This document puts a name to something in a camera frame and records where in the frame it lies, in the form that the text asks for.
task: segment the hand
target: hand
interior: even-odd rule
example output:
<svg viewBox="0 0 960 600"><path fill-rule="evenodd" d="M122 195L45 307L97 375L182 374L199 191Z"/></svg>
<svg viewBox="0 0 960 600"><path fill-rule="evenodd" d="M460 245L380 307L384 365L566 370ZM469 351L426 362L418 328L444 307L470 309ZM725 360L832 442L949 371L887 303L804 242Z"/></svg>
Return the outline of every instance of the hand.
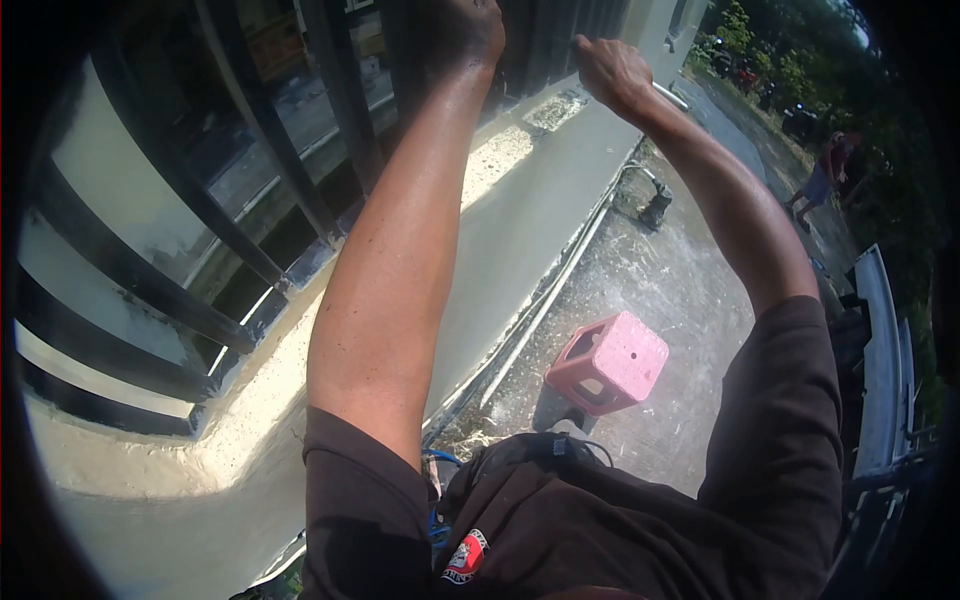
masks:
<svg viewBox="0 0 960 600"><path fill-rule="evenodd" d="M591 42L577 35L580 81L593 97L627 118L638 97L653 90L654 73L633 46L616 39Z"/></svg>
<svg viewBox="0 0 960 600"><path fill-rule="evenodd" d="M435 5L445 46L455 58L496 65L506 43L496 0L436 0Z"/></svg>

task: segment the dark brown t-shirt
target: dark brown t-shirt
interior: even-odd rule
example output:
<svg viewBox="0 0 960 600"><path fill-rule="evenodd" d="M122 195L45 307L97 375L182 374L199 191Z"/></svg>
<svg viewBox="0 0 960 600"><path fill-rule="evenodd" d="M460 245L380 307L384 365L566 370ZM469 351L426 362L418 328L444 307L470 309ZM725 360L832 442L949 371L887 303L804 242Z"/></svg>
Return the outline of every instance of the dark brown t-shirt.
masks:
<svg viewBox="0 0 960 600"><path fill-rule="evenodd" d="M832 562L840 402L813 298L766 311L733 359L697 499L563 456L518 460L551 434L514 436L481 457L513 458L451 482L442 508L457 517L434 569L420 475L350 424L307 417L301 598L812 598Z"/></svg>

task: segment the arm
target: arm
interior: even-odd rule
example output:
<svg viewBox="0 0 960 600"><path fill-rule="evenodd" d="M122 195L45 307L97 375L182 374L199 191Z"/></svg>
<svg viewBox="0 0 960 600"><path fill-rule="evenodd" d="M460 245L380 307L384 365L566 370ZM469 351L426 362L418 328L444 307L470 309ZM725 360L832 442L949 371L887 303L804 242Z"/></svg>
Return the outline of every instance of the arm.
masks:
<svg viewBox="0 0 960 600"><path fill-rule="evenodd" d="M760 315L792 296L819 298L804 245L766 186L652 86L636 48L577 36L587 89L643 130L684 179L717 246Z"/></svg>
<svg viewBox="0 0 960 600"><path fill-rule="evenodd" d="M310 404L418 471L469 144L504 44L493 0L447 0L444 8L467 50L426 100L350 232L307 357Z"/></svg>
<svg viewBox="0 0 960 600"><path fill-rule="evenodd" d="M824 160L824 163L827 165L827 168L824 169L824 173L827 174L827 181L830 182L830 185L834 185L837 181L836 177L833 176L833 161L830 160L830 153L833 152L834 145L835 144L833 143L832 139L827 142L827 145L824 146L824 153L821 156L821 158Z"/></svg>

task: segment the white pipe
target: white pipe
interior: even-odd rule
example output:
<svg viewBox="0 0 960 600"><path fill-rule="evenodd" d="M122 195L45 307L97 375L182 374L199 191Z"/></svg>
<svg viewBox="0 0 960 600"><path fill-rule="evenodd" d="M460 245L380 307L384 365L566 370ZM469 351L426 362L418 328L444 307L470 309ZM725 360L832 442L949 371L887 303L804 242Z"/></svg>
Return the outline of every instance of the white pipe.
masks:
<svg viewBox="0 0 960 600"><path fill-rule="evenodd" d="M273 569L272 571L270 571L269 573L267 573L266 575L264 575L264 576L261 577L260 579L256 580L256 581L253 582L252 584L250 584L250 587L251 587L251 588L256 588L257 586L261 586L261 585L267 583L268 581L274 579L277 575L280 575L281 573L283 573L283 571L287 570L287 568L289 568L290 565L293 564L296 559L298 559L298 558L300 558L301 556L303 556L303 553L304 553L304 552L306 552L306 541L304 541L303 545L302 545L300 548L298 548L297 551L294 552L293 555L291 555L289 559L287 559L286 561L284 561L283 564L281 564L280 566L278 566L277 568Z"/></svg>
<svg viewBox="0 0 960 600"><path fill-rule="evenodd" d="M662 85L654 82L654 89L660 93L661 96L670 101L670 104L679 108L683 112L690 112L690 105L681 100L675 93L663 87Z"/></svg>
<svg viewBox="0 0 960 600"><path fill-rule="evenodd" d="M537 315L534 317L534 320L527 325L527 330L523 332L523 336L519 339L519 341L517 341L514 351L507 356L507 360L503 363L503 367L500 368L500 371L496 374L496 377L493 379L491 384L487 386L486 390L484 390L483 396L480 398L480 408L483 408L484 405L487 404L487 401L490 400L491 396L493 396L493 392L496 391L497 386L499 386L500 382L503 381L507 371L510 370L510 367L514 364L514 361L520 355L520 353L523 352L523 347L525 347L527 342L530 341L530 336L532 336L534 331L537 329L537 325L540 324L540 321L542 321L543 317L546 316L547 311L550 310L550 306L553 305L553 300L555 300L557 295L560 294L560 290L563 289L567 278L570 277L570 274L573 272L573 268L577 266L578 262L580 262L580 257L583 255L584 250L587 249L590 240L593 239L593 234L596 233L597 228L600 227L600 222L607 214L607 210L608 206L604 206L600 209L600 212L597 213L596 219L593 221L593 224L590 226L590 229L587 231L587 234L581 241L580 246L576 251L574 251L569 262L566 263L566 266L560 273L560 276L557 277L557 281L554 283L553 289L550 290L550 294L547 295L545 302L540 306L540 310L537 311Z"/></svg>

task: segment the concrete floor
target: concrete floor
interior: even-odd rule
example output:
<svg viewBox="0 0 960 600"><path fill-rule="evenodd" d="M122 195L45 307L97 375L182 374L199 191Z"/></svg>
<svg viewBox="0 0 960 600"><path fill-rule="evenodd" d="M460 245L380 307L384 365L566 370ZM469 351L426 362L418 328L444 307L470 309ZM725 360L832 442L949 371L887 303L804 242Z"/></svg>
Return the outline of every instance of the concrete floor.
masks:
<svg viewBox="0 0 960 600"><path fill-rule="evenodd" d="M691 117L740 157L778 200L792 195L805 169L781 139L754 123L745 114L748 108L718 98L716 90L686 80L679 87L691 104ZM754 316L746 291L676 171L659 151L638 152L637 157L674 194L660 232L652 233L612 208L490 400L481 407L481 394L475 393L434 447L467 458L478 445L551 426L572 404L543 384L543 374L575 329L627 310L661 336L670 356L643 403L588 420L585 429L617 467L696 495L722 378ZM617 193L628 203L643 205L654 190L642 171L631 169L624 172ZM837 293L849 285L842 274L855 252L831 206L811 213L810 222L812 235L797 231L810 256L825 265L818 277L829 312Z"/></svg>

